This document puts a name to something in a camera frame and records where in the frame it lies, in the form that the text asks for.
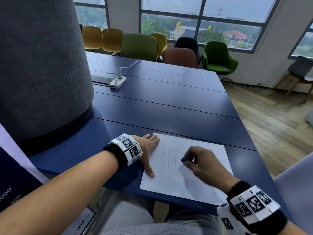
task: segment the window frame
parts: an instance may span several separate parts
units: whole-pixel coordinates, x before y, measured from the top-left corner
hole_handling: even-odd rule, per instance
[[[106,22],[108,25],[108,29],[110,29],[110,19],[109,19],[109,12],[108,12],[108,1],[104,0],[105,5],[101,4],[92,4],[92,3],[84,3],[84,2],[74,2],[74,6],[77,7],[94,7],[94,8],[101,8],[105,10],[106,15]]]
[[[173,12],[143,10],[142,9],[142,0],[139,0],[139,33],[141,33],[142,14],[152,14],[152,15],[162,15],[162,16],[172,16],[172,17],[196,19],[196,20],[198,20],[198,22],[197,22],[197,26],[196,26],[196,30],[195,30],[194,39],[197,39],[197,37],[198,37],[198,32],[199,32],[201,21],[214,21],[214,22],[220,22],[220,23],[230,23],[230,24],[239,24],[239,25],[246,25],[246,26],[261,27],[260,31],[258,32],[258,35],[256,36],[256,41],[253,44],[253,47],[251,50],[239,49],[239,48],[236,49],[236,48],[227,47],[229,51],[254,54],[254,52],[255,52],[255,50],[256,50],[259,42],[260,42],[260,39],[262,38],[262,36],[263,36],[263,34],[264,34],[264,32],[265,32],[273,14],[274,14],[278,4],[280,3],[280,0],[274,0],[273,1],[271,9],[268,11],[267,19],[263,23],[203,16],[205,3],[206,3],[206,0],[202,0],[199,15],[189,15],[189,14],[179,14],[179,13],[173,13]],[[167,39],[168,43],[176,43],[176,41],[177,40],[174,40],[174,39]],[[198,46],[199,47],[205,47],[206,44],[198,43]]]
[[[306,27],[305,31],[303,32],[303,34],[300,36],[299,40],[297,41],[297,43],[295,44],[295,46],[292,48],[288,59],[293,59],[295,60],[297,58],[297,56],[292,56],[293,52],[295,51],[295,49],[298,47],[299,43],[302,41],[303,37],[306,35],[307,32],[311,32],[313,33],[313,27],[311,27],[311,25],[313,24],[313,19],[310,21],[309,25]]]

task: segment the person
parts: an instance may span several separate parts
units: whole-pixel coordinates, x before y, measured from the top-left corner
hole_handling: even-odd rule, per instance
[[[160,139],[133,135],[142,149],[140,161],[154,178],[149,154]],[[215,155],[201,147],[190,147],[184,165],[208,185],[228,193],[240,179],[230,174]],[[0,213],[0,234],[61,234],[83,211],[93,195],[119,168],[115,155],[102,151],[45,183]],[[146,198],[106,189],[93,234],[221,234],[218,217],[171,205],[166,223],[155,224]],[[306,234],[287,222],[280,235]]]

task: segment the blue table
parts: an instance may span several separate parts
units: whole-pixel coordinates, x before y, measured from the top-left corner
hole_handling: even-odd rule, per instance
[[[121,66],[135,62],[117,56],[86,54],[91,74],[98,76],[118,72]],[[94,112],[78,133],[30,157],[39,170],[60,174],[98,153],[122,133],[156,132],[213,142],[225,146],[236,177],[262,188],[293,221],[215,72],[141,61],[122,74],[127,81],[120,89],[94,85]],[[142,175],[143,166],[138,161],[115,174],[105,187],[216,214],[216,205],[139,189]]]

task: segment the white extension cord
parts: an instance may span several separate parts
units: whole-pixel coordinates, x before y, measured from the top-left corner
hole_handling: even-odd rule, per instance
[[[122,68],[131,68],[132,66],[140,63],[141,59],[138,59],[135,63],[133,63],[132,65],[130,65],[129,67],[121,67],[118,71],[118,74],[117,73],[108,73],[106,76],[105,76],[105,84],[107,85],[106,83],[106,78],[109,74],[114,74],[114,75],[117,75],[118,77],[116,79],[114,79],[110,84],[109,84],[109,87],[111,88],[115,88],[115,89],[118,89],[121,87],[121,85],[124,84],[124,82],[126,82],[126,77],[122,76],[121,74],[121,70]]]

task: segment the right arm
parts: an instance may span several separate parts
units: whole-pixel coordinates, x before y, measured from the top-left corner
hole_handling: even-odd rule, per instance
[[[184,158],[184,165],[193,171],[194,175],[204,183],[220,189],[225,194],[229,192],[240,179],[234,177],[216,158],[214,153],[201,147],[190,147]],[[299,227],[288,221],[279,235],[308,235]]]

